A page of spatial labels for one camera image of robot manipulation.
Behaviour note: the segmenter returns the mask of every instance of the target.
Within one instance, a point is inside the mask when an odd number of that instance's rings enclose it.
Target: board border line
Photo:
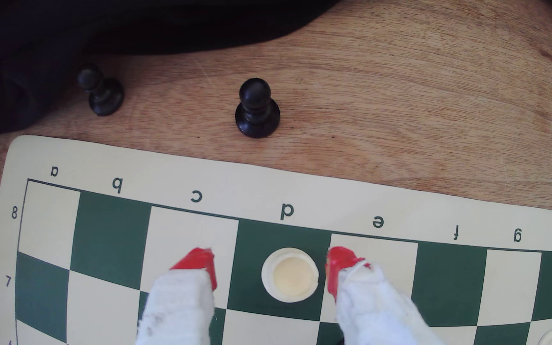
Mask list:
[[[23,215],[25,214],[25,200],[27,200],[27,189],[29,189],[29,179],[25,184],[25,195],[23,195],[23,206],[20,209],[19,221],[19,240],[16,243],[16,268],[14,269],[14,327],[16,328],[16,345],[19,345],[19,316],[16,311],[16,270],[18,270],[19,253],[20,253],[20,231],[23,230]]]
[[[123,196],[118,196],[118,195],[110,195],[110,194],[103,194],[103,193],[98,193],[98,192],[92,192],[92,191],[90,191],[90,190],[84,190],[84,189],[79,189],[79,188],[68,187],[68,186],[65,186],[65,185],[54,184],[54,183],[45,182],[45,181],[40,181],[40,180],[35,180],[35,179],[31,179],[31,178],[27,178],[27,185],[29,184],[29,181],[30,181],[30,182],[39,183],[39,184],[50,185],[50,186],[52,186],[52,187],[58,187],[58,188],[73,190],[73,191],[76,191],[76,192],[96,193],[96,194],[101,194],[101,195],[106,195],[106,196],[113,196],[113,197],[115,197],[115,198],[121,198],[121,199],[139,201],[139,202],[141,202],[141,203],[150,204],[150,205],[155,206],[155,207],[158,207],[158,208],[165,208],[165,209],[172,209],[172,210],[175,210],[175,211],[188,212],[188,213],[195,213],[195,214],[200,214],[200,215],[203,215],[203,216],[212,216],[212,217],[219,217],[219,218],[233,219],[233,220],[251,220],[251,221],[255,221],[255,222],[265,222],[265,223],[272,223],[272,224],[279,224],[279,225],[296,226],[296,227],[300,227],[300,228],[307,228],[306,226],[288,225],[288,224],[280,224],[280,223],[268,222],[268,221],[264,221],[264,220],[255,220],[255,219],[249,219],[249,218],[247,219],[247,218],[240,218],[240,217],[225,216],[225,215],[222,215],[222,214],[215,214],[215,213],[209,213],[209,212],[203,212],[203,211],[196,211],[196,210],[191,210],[191,209],[178,208],[178,207],[175,207],[175,206],[167,206],[167,205],[162,205],[162,204],[155,204],[155,203],[151,203],[151,202],[148,202],[148,201],[140,201],[140,200],[125,198],[125,197],[123,197]],[[418,240],[414,240],[414,239],[393,238],[393,237],[377,236],[377,235],[369,235],[369,234],[346,233],[346,232],[343,232],[343,231],[325,230],[325,229],[320,229],[320,228],[312,228],[312,229],[321,230],[321,231],[329,231],[330,233],[334,233],[334,234],[342,234],[342,235],[357,236],[357,237],[364,237],[364,238],[386,239],[386,240],[389,240],[389,241],[401,241],[401,242],[410,242],[410,243],[418,243],[418,244],[420,244],[420,243],[429,243],[429,244],[450,244],[450,243],[444,243],[444,242],[418,241]],[[534,249],[513,249],[513,248],[500,248],[500,247],[485,247],[485,246],[474,246],[474,245],[472,245],[472,244],[453,244],[453,245],[455,245],[455,246],[465,246],[465,247],[486,248],[487,250],[508,250],[508,251],[512,251],[512,252],[533,252],[533,253],[552,252],[552,250],[534,250]]]

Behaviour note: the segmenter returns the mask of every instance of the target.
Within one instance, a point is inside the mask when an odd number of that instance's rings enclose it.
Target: cream square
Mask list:
[[[19,251],[69,270],[80,197],[75,190],[29,182]]]
[[[19,345],[65,345],[65,342],[54,339],[46,333],[42,333],[35,328],[16,321],[17,336]]]
[[[431,327],[445,345],[474,345],[476,326]]]
[[[487,250],[478,326],[532,320],[541,253]]]
[[[223,345],[316,344],[318,321],[227,310]]]
[[[156,278],[195,247],[211,248],[217,289],[217,308],[227,308],[238,221],[191,212],[152,207],[144,250],[140,289],[149,292]]]
[[[552,318],[532,321],[529,324],[529,333],[525,345],[538,345],[542,336],[548,331],[552,331]]]
[[[358,257],[364,257],[368,262],[379,265],[385,277],[398,291],[408,297],[412,295],[417,265],[417,243],[332,234],[330,247],[336,246],[346,247]],[[323,292],[321,321],[335,322],[335,302],[333,296],[327,292],[327,284]]]
[[[140,291],[69,272],[67,343],[134,345]]]

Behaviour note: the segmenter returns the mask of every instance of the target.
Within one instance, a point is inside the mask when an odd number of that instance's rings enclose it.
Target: black fabric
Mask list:
[[[0,133],[26,128],[81,53],[174,54],[287,35],[337,0],[0,1]]]

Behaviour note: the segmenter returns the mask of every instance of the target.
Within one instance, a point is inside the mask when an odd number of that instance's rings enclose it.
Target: white fabric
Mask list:
[[[340,270],[336,312],[346,345],[444,345],[408,296],[365,261]]]
[[[213,315],[208,272],[170,270],[150,290],[135,344],[210,345]]]

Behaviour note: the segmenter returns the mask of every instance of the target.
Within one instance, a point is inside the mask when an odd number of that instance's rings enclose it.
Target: red plastic tip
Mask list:
[[[331,247],[327,251],[327,263],[325,264],[325,274],[327,276],[327,291],[336,299],[338,294],[338,273],[343,268],[353,267],[357,262],[365,260],[358,258],[355,253],[345,247]]]
[[[205,269],[210,274],[212,291],[217,289],[217,276],[214,272],[214,254],[210,248],[195,248],[183,257],[170,270],[196,270]]]

